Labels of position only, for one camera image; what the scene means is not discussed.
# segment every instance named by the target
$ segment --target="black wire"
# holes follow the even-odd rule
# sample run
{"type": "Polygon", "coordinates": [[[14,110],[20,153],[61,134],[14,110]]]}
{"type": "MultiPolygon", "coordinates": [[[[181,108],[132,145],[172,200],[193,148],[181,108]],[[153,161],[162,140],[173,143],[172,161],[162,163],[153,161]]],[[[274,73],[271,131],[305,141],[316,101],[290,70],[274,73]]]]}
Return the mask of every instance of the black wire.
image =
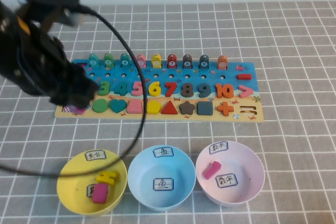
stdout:
{"type": "Polygon", "coordinates": [[[142,113],[142,117],[141,117],[140,126],[138,128],[138,132],[136,133],[133,142],[124,151],[124,153],[121,154],[120,157],[116,158],[115,160],[113,160],[109,164],[98,167],[96,169],[89,170],[87,172],[79,172],[79,173],[71,173],[71,174],[70,173],[69,174],[40,173],[40,172],[33,172],[33,171],[30,171],[30,170],[24,170],[24,169],[15,169],[13,167],[9,167],[9,166],[5,166],[5,165],[0,164],[0,169],[2,169],[2,170],[6,170],[8,172],[18,173],[18,174],[22,174],[22,175],[27,175],[27,176],[40,176],[40,177],[48,177],[48,178],[77,177],[77,176],[89,175],[89,174],[97,173],[97,172],[99,172],[101,170],[104,170],[106,168],[109,168],[109,167],[115,165],[117,162],[124,159],[131,152],[131,150],[134,148],[134,146],[136,145],[136,143],[137,143],[137,141],[140,137],[140,134],[142,132],[142,129],[143,129],[143,126],[144,126],[144,123],[145,123],[145,120],[146,120],[147,90],[146,90],[145,78],[143,76],[142,70],[141,70],[141,68],[138,64],[137,59],[135,58],[131,48],[127,45],[127,43],[121,37],[121,35],[118,33],[118,31],[104,17],[99,15],[95,10],[93,10],[93,9],[87,7],[87,6],[79,6],[78,9],[75,10],[75,11],[79,12],[79,13],[83,13],[83,14],[88,14],[88,15],[91,15],[91,16],[96,16],[99,20],[101,20],[116,35],[116,37],[120,40],[120,42],[122,43],[122,45],[124,46],[124,48],[126,49],[128,54],[130,55],[134,65],[135,65],[135,67],[136,67],[136,69],[139,73],[140,81],[141,81],[141,84],[142,84],[142,90],[143,90],[143,113],[142,113]]]}

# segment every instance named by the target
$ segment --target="yellow bowl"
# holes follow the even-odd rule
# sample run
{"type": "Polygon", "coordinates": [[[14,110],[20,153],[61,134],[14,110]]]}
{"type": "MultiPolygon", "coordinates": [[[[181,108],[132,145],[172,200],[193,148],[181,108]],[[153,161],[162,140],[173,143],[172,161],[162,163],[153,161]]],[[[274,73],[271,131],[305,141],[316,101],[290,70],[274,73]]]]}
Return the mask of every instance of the yellow bowl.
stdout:
{"type": "MultiPolygon", "coordinates": [[[[106,150],[82,152],[71,159],[62,169],[61,174],[85,172],[101,167],[115,160],[118,156],[106,150]]],[[[70,211],[80,215],[101,216],[112,211],[121,200],[127,184],[127,170],[123,161],[119,161],[106,170],[115,171],[120,177],[115,186],[109,186],[105,204],[94,204],[90,196],[90,185],[96,184],[98,173],[87,176],[59,178],[57,194],[62,204],[70,211]]]]}

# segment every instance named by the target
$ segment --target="table surface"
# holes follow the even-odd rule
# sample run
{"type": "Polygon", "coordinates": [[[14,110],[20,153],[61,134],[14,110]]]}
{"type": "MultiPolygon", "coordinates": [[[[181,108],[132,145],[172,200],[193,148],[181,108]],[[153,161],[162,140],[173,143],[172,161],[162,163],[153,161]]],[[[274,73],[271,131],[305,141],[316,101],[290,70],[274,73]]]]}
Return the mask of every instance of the table surface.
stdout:
{"type": "MultiPolygon", "coordinates": [[[[49,223],[335,223],[336,211],[336,2],[101,6],[135,54],[198,60],[225,54],[254,62],[264,123],[148,121],[125,161],[156,144],[190,154],[211,142],[238,141],[254,150],[266,170],[262,192],[238,208],[220,207],[196,183],[177,209],[154,213],[127,189],[119,206],[99,219],[69,212],[56,181],[0,172],[0,224],[49,223]]],[[[93,51],[102,58],[124,49],[95,18],[78,29],[54,26],[69,59],[93,51]]],[[[46,98],[32,98],[0,77],[0,162],[57,172],[88,149],[121,153],[137,121],[56,119],[46,98]]]]}

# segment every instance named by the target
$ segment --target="pink bowl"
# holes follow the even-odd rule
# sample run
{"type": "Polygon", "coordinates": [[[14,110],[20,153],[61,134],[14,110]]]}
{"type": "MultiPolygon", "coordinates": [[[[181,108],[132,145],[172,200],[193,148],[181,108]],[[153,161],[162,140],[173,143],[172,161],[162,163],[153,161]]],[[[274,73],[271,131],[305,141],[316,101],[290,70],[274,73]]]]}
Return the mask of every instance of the pink bowl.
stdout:
{"type": "Polygon", "coordinates": [[[206,196],[225,207],[240,206],[253,199],[265,182],[265,170],[257,154],[232,141],[205,147],[196,161],[196,176],[206,196]],[[222,166],[207,180],[202,173],[214,161],[222,166]]]}

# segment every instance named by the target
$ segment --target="orange plus sign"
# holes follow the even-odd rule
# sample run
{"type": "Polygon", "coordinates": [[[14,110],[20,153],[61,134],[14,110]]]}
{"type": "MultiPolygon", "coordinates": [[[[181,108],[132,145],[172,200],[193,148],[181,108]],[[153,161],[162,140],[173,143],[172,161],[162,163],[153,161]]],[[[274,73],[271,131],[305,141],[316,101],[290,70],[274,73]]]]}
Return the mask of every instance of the orange plus sign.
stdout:
{"type": "Polygon", "coordinates": [[[233,106],[229,106],[229,104],[227,104],[227,102],[223,102],[222,105],[217,106],[217,111],[222,111],[223,112],[223,116],[229,116],[229,112],[233,112],[233,106]]]}

